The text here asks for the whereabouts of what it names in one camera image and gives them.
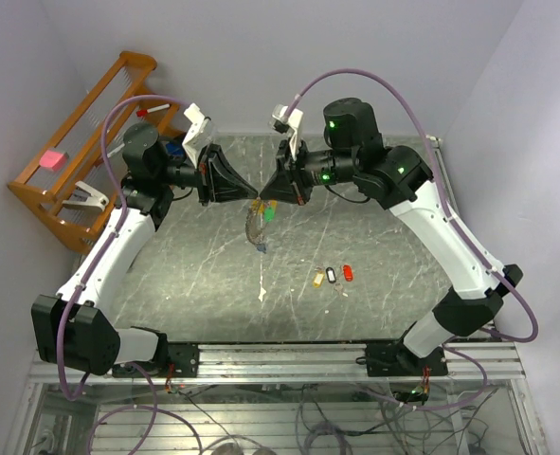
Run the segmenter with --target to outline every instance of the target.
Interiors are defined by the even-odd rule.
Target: key tag
[[[314,287],[320,287],[321,284],[324,282],[324,278],[326,278],[326,274],[317,271],[316,275],[314,276]]]
[[[262,219],[266,222],[269,223],[270,221],[273,221],[273,218],[276,216],[276,211],[273,209],[273,207],[267,207],[264,210],[264,213],[262,214]]]

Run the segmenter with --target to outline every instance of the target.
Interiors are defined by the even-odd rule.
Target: yellow key tag
[[[324,278],[326,277],[326,274],[323,272],[317,272],[316,276],[314,277],[314,287],[320,287],[321,284],[324,282]]]
[[[257,207],[257,205],[259,206],[259,209],[257,210],[257,213],[259,215],[263,215],[265,209],[271,208],[274,212],[276,211],[276,207],[278,206],[278,201],[269,201],[266,203],[263,203],[262,201],[259,200],[254,200],[252,202],[252,209],[255,209]]]

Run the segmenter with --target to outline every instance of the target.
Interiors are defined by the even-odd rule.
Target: black mounting bracket
[[[200,365],[200,350],[193,343],[170,343],[168,363],[174,365],[172,377],[197,377]]]
[[[364,357],[358,359],[358,363],[366,365],[369,377],[423,375],[424,367],[429,367],[431,376],[448,375],[441,347],[434,349],[425,358],[418,358],[394,339],[379,339],[367,342],[364,354]]]
[[[31,318],[40,358],[56,363],[56,335],[67,302],[39,296],[31,306]],[[119,353],[119,335],[98,308],[74,305],[64,332],[64,364],[82,372],[103,375]]]

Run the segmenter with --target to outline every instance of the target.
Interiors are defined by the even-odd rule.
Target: glass panel
[[[156,386],[160,411],[140,450],[156,455],[198,454],[199,438],[203,453],[215,455],[250,455],[262,447],[272,451],[260,455],[547,453],[539,452],[526,439],[512,407],[510,381],[494,382],[463,408],[438,411],[406,410],[367,393],[407,395],[417,385],[171,383],[170,392]],[[478,387],[475,381],[434,384],[432,380],[423,409],[461,401]],[[153,404],[151,389],[143,385],[91,386],[74,403],[64,400],[57,386],[51,386],[31,431],[31,448],[25,453],[81,454],[95,420],[121,407],[127,410],[96,428],[92,453],[128,453],[151,420],[151,412],[140,407]],[[193,430],[168,412],[185,419]]]

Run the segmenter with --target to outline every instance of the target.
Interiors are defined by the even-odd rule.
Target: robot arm
[[[298,131],[302,113],[295,110],[288,127],[274,112],[274,128],[289,135]],[[418,154],[405,146],[385,147],[369,104],[359,99],[334,101],[324,108],[324,137],[328,150],[309,152],[283,141],[276,155],[276,172],[261,199],[304,205],[313,186],[353,182],[360,192],[405,223],[433,254],[452,282],[446,296],[413,324],[388,353],[406,370],[419,372],[421,359],[454,336],[468,337],[491,321],[502,306],[507,289],[500,284],[447,220],[432,172]],[[522,278],[517,265],[504,265],[486,251],[460,218],[455,222],[484,251],[493,269],[516,285]]]
[[[193,123],[183,140],[189,160],[171,158],[157,130],[149,123],[138,123],[124,134],[122,157],[129,174],[121,187],[127,201],[127,217],[119,232],[115,232],[122,209],[114,209],[76,273],[55,297],[39,296],[34,302],[31,317],[42,360],[56,362],[61,314],[76,286],[81,285],[86,269],[97,260],[103,244],[115,235],[71,310],[64,337],[65,364],[93,374],[105,374],[114,365],[129,361],[149,363],[150,371],[167,367],[171,355],[166,335],[146,328],[115,329],[111,305],[130,264],[166,217],[173,198],[171,185],[196,189],[204,206],[209,202],[257,197],[257,191],[231,168],[221,147],[211,143],[213,126],[209,118],[194,104],[186,116]]]

